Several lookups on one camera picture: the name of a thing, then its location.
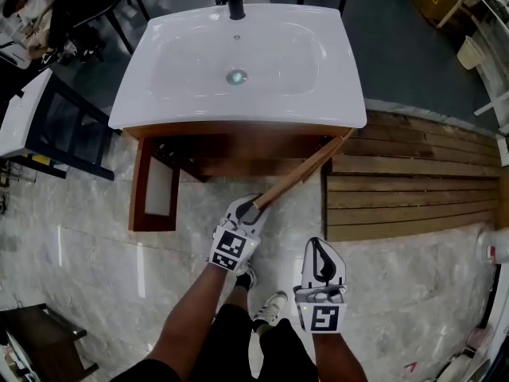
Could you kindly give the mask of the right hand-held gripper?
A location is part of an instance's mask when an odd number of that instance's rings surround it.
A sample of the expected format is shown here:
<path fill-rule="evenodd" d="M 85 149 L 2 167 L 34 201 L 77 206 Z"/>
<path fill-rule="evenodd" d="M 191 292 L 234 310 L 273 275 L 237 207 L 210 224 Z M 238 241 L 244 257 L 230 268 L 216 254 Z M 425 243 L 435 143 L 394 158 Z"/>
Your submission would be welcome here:
<path fill-rule="evenodd" d="M 324 240 L 312 237 L 305 247 L 301 286 L 293 289 L 306 333 L 340 332 L 347 309 L 345 280 L 346 265 L 338 252 Z"/>

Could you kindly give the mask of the person's left forearm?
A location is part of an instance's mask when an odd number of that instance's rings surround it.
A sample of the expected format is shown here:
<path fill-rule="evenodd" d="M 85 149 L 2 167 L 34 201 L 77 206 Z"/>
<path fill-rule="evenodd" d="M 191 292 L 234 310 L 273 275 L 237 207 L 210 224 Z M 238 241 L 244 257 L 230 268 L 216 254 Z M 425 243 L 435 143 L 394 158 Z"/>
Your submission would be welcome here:
<path fill-rule="evenodd" d="M 226 270 L 207 264 L 169 313 L 156 345 L 147 356 L 167 364 L 184 382 L 191 376 L 208 335 L 226 277 Z"/>

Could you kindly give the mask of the white sink black stand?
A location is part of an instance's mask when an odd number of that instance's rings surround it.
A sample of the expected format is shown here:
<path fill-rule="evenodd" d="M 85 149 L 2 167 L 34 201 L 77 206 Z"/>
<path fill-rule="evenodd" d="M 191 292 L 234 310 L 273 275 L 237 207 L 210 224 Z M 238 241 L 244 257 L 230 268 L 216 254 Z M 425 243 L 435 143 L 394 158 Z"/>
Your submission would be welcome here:
<path fill-rule="evenodd" d="M 76 170 L 112 181 L 113 171 L 103 166 L 103 156 L 115 134 L 109 116 L 51 76 L 30 124 L 26 148 Z"/>

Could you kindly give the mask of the person's right shoe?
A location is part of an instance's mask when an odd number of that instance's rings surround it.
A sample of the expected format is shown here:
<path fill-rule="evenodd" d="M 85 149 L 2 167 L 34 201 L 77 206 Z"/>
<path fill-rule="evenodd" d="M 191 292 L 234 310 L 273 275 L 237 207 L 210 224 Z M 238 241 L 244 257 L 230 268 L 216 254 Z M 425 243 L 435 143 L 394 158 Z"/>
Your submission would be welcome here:
<path fill-rule="evenodd" d="M 268 325 L 275 325 L 287 302 L 286 292 L 277 291 L 266 300 L 262 308 L 254 315 L 253 322 L 265 322 Z"/>

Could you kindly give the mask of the person's left leg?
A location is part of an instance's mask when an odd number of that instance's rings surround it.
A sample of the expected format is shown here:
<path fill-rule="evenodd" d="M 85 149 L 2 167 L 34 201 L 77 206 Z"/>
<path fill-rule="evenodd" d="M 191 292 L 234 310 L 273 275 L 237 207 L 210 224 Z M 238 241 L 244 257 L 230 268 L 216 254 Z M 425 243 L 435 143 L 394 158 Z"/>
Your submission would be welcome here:
<path fill-rule="evenodd" d="M 247 297 L 251 289 L 252 277 L 246 272 L 236 278 L 235 285 L 227 296 L 224 305 L 237 306 L 248 311 Z"/>

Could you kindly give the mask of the person's leg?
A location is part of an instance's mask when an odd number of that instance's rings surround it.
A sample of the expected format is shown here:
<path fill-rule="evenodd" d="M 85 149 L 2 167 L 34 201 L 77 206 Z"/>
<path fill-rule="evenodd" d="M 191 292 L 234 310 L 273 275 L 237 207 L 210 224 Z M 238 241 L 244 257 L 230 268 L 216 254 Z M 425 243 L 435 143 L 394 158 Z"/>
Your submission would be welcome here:
<path fill-rule="evenodd" d="M 247 297 L 251 289 L 252 277 L 246 272 L 236 278 L 235 285 L 227 296 L 224 305 L 237 306 L 248 311 Z"/>
<path fill-rule="evenodd" d="M 253 333 L 258 334 L 260 337 L 275 325 L 274 320 L 268 318 L 256 318 L 252 322 Z"/>

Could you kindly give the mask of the person's right leg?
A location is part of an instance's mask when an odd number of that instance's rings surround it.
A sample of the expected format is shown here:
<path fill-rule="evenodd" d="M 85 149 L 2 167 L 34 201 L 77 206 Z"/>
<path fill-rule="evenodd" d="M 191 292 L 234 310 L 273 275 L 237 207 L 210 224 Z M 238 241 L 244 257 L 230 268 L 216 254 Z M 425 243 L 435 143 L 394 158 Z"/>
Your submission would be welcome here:
<path fill-rule="evenodd" d="M 258 334 L 260 337 L 275 325 L 274 320 L 268 318 L 256 318 L 252 322 L 253 333 Z"/>

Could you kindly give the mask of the wooden slat platform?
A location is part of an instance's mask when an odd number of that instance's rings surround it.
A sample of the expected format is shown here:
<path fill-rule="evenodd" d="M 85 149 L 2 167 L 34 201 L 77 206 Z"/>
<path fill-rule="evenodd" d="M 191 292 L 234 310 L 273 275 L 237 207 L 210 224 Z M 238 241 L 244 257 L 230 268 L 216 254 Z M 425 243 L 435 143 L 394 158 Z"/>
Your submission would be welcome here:
<path fill-rule="evenodd" d="M 496 138 L 439 121 L 368 111 L 322 171 L 329 242 L 413 236 L 492 222 Z"/>

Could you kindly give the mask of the person's black shorts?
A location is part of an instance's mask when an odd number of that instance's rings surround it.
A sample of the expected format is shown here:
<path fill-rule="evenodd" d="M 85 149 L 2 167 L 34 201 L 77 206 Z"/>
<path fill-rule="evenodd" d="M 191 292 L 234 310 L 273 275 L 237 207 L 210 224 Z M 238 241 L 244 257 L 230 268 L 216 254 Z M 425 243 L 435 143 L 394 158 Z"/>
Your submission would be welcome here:
<path fill-rule="evenodd" d="M 251 331 L 252 320 L 244 309 L 223 305 L 188 382 L 318 382 L 316 365 L 285 318 L 259 338 L 263 362 L 254 378 L 249 362 Z"/>

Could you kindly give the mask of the pink bundle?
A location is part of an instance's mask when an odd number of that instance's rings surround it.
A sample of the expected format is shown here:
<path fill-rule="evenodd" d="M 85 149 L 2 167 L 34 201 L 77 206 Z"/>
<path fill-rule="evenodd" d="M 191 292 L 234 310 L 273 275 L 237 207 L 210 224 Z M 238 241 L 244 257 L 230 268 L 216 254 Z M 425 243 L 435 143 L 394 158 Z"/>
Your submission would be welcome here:
<path fill-rule="evenodd" d="M 485 328 L 476 327 L 467 338 L 467 346 L 472 350 L 479 350 L 484 342 L 491 336 L 490 326 Z"/>

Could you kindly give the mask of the white round appliance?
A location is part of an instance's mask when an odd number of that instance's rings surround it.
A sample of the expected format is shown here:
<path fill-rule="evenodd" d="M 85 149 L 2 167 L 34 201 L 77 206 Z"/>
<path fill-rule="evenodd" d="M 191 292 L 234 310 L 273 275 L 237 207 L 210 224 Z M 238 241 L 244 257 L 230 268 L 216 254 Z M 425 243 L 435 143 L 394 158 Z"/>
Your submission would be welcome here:
<path fill-rule="evenodd" d="M 452 363 L 452 375 L 449 382 L 483 382 L 491 361 L 480 351 L 464 351 Z"/>

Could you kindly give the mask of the person's black shirt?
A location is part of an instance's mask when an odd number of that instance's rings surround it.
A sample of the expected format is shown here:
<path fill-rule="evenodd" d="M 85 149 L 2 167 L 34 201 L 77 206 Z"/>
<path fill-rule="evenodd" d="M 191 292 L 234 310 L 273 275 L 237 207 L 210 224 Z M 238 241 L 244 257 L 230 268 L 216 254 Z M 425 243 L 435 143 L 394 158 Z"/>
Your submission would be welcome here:
<path fill-rule="evenodd" d="M 145 359 L 111 379 L 110 382 L 182 382 L 167 364 Z"/>

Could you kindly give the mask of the dark wooden stool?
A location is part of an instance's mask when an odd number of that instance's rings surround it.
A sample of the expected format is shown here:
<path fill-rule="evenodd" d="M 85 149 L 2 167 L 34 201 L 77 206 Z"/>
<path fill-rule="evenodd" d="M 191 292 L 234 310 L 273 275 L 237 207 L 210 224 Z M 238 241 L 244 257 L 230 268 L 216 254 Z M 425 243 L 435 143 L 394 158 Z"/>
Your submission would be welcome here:
<path fill-rule="evenodd" d="M 99 370 L 78 353 L 76 342 L 87 331 L 44 303 L 0 310 L 0 331 L 40 382 L 82 382 Z"/>

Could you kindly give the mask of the white table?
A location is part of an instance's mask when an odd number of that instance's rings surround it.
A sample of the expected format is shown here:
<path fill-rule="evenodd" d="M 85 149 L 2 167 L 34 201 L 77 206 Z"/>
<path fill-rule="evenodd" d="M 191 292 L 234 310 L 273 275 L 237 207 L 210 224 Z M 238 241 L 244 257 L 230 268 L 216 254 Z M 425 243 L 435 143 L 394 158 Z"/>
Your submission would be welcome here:
<path fill-rule="evenodd" d="M 476 26 L 474 40 L 484 55 L 476 70 L 489 100 L 474 111 L 474 116 L 493 111 L 499 132 L 509 134 L 509 0 L 456 0 L 436 28 L 444 28 L 459 11 L 467 14 Z"/>

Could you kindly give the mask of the white mesh waste basket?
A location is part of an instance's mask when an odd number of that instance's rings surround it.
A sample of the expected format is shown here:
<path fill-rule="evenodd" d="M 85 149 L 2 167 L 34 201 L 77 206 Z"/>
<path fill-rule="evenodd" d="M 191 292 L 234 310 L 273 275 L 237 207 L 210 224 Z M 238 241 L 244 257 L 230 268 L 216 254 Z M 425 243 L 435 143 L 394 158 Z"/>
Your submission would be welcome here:
<path fill-rule="evenodd" d="M 470 36 L 466 36 L 457 52 L 457 59 L 464 69 L 472 70 L 483 63 L 485 55 L 482 48 Z"/>

